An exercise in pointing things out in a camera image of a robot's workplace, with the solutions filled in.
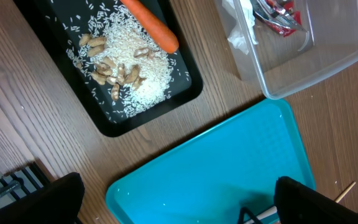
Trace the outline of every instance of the wood grain surface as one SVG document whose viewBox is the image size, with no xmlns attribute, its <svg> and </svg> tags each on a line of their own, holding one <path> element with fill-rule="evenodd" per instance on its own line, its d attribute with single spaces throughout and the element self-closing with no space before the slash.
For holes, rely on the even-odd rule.
<svg viewBox="0 0 358 224">
<path fill-rule="evenodd" d="M 0 170 L 36 160 L 52 179 L 79 172 L 84 223 L 117 223 L 104 203 L 115 180 L 220 121 L 263 100 L 240 82 L 213 1 L 172 0 L 204 90 L 195 100 L 119 138 L 98 132 L 11 0 L 0 0 Z M 316 180 L 358 212 L 358 63 L 287 98 Z"/>
</svg>

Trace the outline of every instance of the teal plastic tray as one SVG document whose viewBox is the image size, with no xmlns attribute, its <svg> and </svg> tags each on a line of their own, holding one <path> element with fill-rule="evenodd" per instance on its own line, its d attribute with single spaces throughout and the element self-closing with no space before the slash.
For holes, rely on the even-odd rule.
<svg viewBox="0 0 358 224">
<path fill-rule="evenodd" d="M 281 176 L 315 189 L 290 106 L 264 100 L 113 183 L 106 203 L 125 224 L 237 223 L 273 206 Z"/>
</svg>

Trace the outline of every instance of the carrot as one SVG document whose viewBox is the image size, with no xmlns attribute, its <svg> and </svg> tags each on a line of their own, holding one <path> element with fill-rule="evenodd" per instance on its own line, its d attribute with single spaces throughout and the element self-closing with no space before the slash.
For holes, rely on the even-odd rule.
<svg viewBox="0 0 358 224">
<path fill-rule="evenodd" d="M 121 0 L 121 2 L 135 16 L 162 50 L 170 54 L 178 50 L 179 42 L 175 34 L 139 0 Z"/>
</svg>

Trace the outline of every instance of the clear plastic container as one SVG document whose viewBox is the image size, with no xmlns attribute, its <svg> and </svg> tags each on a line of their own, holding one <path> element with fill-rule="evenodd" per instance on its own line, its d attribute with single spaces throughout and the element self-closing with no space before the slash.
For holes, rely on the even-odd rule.
<svg viewBox="0 0 358 224">
<path fill-rule="evenodd" d="M 358 61 L 358 0 L 294 0 L 303 27 L 289 37 L 256 20 L 257 45 L 251 44 L 241 1 L 234 0 L 236 18 L 215 0 L 229 37 L 239 22 L 249 53 L 231 50 L 243 81 L 259 80 L 267 98 L 280 99 L 314 85 Z"/>
</svg>

